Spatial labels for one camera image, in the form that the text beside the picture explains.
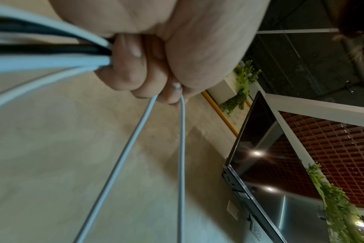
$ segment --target cable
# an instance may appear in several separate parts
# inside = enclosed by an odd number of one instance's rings
[[[111,56],[111,51],[84,44],[0,44],[0,54],[90,54]]]
[[[137,124],[137,127],[134,129],[134,132],[131,134],[129,140],[127,141],[121,155],[119,156],[119,159],[115,163],[113,170],[111,171],[105,185],[103,186],[103,189],[101,190],[96,201],[94,202],[93,207],[91,208],[84,224],[82,225],[80,231],[78,232],[78,235],[76,236],[76,238],[74,239],[73,242],[82,243],[85,240],[87,234],[90,231],[91,226],[93,225],[93,223],[95,221],[95,218],[97,217],[97,215],[99,213],[99,210],[101,209],[115,180],[117,179],[118,173],[120,172],[123,164],[125,163],[125,160],[129,154],[131,148],[133,147],[135,140],[137,139],[139,133],[141,132],[143,126],[145,125],[146,120],[149,117],[149,114],[151,112],[151,109],[154,106],[156,99],[157,99],[157,96],[150,99],[149,104],[147,105],[147,108],[142,115],[141,120],[139,121],[139,123]]]
[[[0,32],[8,33],[30,33],[80,38],[72,33],[47,27],[41,24],[26,22],[10,18],[0,18]]]
[[[58,82],[64,78],[82,74],[84,72],[91,72],[96,69],[98,69],[97,66],[69,69],[21,84],[0,94],[0,106],[42,86]]]
[[[184,243],[185,236],[185,101],[180,100],[180,141],[178,154],[178,222],[177,242]]]
[[[81,54],[0,55],[0,73],[48,68],[108,66],[110,64],[110,56],[90,56]]]
[[[74,25],[62,21],[53,20],[37,14],[32,14],[26,11],[18,10],[16,8],[0,5],[0,18],[17,19],[29,23],[35,23],[38,25],[47,26],[56,30],[72,34],[80,39],[88,40],[91,43],[95,43],[107,49],[111,49],[111,44],[107,40],[89,31],[83,30],[81,28],[78,28]]]

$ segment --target leaves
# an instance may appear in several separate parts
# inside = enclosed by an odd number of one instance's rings
[[[228,114],[238,107],[240,110],[244,109],[247,96],[250,93],[249,84],[258,82],[258,75],[262,72],[258,70],[254,71],[251,65],[252,61],[249,60],[245,63],[245,66],[236,66],[234,72],[238,75],[237,77],[237,88],[238,93],[233,98],[229,99],[225,103],[221,104],[220,107]]]
[[[342,189],[325,181],[318,163],[310,165],[307,172],[325,204],[327,225],[333,232],[332,235],[337,237],[337,239],[331,237],[330,242],[364,243],[364,236],[355,225],[355,221],[361,217]]]

